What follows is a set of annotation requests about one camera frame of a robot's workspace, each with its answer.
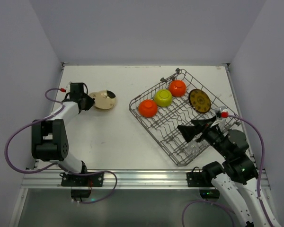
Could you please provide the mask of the cream plate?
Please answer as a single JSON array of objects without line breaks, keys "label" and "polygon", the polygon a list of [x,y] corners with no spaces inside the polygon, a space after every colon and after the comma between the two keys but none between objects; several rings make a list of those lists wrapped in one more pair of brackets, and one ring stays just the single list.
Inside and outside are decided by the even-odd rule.
[{"label": "cream plate", "polygon": [[92,95],[95,99],[94,108],[98,111],[106,112],[113,109],[117,103],[117,98],[111,98],[108,95],[95,93]]},{"label": "cream plate", "polygon": [[94,107],[99,110],[108,111],[116,105],[116,95],[112,91],[91,92],[89,96],[94,99]]}]

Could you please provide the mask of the yellow patterned plate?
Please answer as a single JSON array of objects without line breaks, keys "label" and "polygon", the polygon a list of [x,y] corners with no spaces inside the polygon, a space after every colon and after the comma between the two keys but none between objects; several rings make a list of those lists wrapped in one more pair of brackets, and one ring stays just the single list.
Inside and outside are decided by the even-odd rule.
[{"label": "yellow patterned plate", "polygon": [[188,101],[195,111],[205,114],[211,109],[209,96],[200,89],[193,89],[189,92]]}]

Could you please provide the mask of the grey wire dish rack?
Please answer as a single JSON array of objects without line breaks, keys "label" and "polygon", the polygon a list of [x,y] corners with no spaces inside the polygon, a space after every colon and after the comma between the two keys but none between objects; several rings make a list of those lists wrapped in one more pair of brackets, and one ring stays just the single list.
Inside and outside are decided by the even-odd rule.
[{"label": "grey wire dish rack", "polygon": [[[161,89],[167,89],[174,80],[181,80],[186,85],[186,93],[182,97],[173,98],[168,107],[159,107],[157,114],[152,118],[142,117],[139,104],[147,99],[153,100],[155,94]],[[207,113],[198,113],[190,105],[188,94],[193,89],[204,91],[211,100],[211,109]],[[160,148],[179,167],[189,165],[195,158],[189,158],[185,152],[187,143],[177,129],[178,125],[191,125],[192,119],[208,119],[214,117],[215,109],[226,106],[231,113],[237,111],[233,98],[231,85],[224,67],[194,67],[191,69],[177,68],[175,72],[161,78],[160,82],[153,85],[133,98],[129,103],[129,111],[158,143]],[[199,143],[200,152],[196,157],[209,148],[207,142]]]}]

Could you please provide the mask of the yellow-green bowl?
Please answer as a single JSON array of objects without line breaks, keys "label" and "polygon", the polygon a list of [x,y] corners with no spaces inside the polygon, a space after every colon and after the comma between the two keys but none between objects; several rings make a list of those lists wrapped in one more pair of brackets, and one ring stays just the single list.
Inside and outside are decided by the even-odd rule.
[{"label": "yellow-green bowl", "polygon": [[167,107],[172,103],[172,94],[167,89],[161,89],[155,94],[154,101],[160,107]]}]

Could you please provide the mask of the orange bowl front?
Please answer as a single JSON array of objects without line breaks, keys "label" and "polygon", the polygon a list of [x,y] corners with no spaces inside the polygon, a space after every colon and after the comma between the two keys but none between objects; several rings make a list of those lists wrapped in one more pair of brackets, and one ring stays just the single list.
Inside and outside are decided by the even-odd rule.
[{"label": "orange bowl front", "polygon": [[154,117],[158,111],[158,106],[153,100],[144,100],[140,103],[138,111],[146,118]]}]

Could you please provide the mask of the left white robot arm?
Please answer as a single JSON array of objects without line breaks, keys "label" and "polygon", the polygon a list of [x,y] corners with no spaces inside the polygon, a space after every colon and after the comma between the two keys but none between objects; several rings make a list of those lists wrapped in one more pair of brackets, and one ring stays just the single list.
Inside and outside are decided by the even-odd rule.
[{"label": "left white robot arm", "polygon": [[33,158],[57,164],[65,172],[86,174],[86,164],[69,151],[66,125],[82,111],[88,111],[95,99],[88,95],[83,82],[70,83],[70,90],[60,102],[60,107],[45,120],[35,120],[31,126],[31,153]]}]

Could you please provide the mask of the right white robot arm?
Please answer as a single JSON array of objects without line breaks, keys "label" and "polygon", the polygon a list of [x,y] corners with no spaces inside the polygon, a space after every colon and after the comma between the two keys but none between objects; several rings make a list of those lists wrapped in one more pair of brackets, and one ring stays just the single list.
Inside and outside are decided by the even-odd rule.
[{"label": "right white robot arm", "polygon": [[242,227],[278,227],[280,224],[262,193],[263,169],[257,169],[246,154],[249,144],[245,133],[229,130],[223,134],[218,126],[218,120],[227,117],[228,113],[223,112],[220,117],[192,120],[190,126],[177,127],[186,142],[199,135],[197,142],[205,140],[225,159],[222,164],[211,162],[199,172],[187,173],[187,184],[214,186],[230,205],[225,211],[232,211]]}]

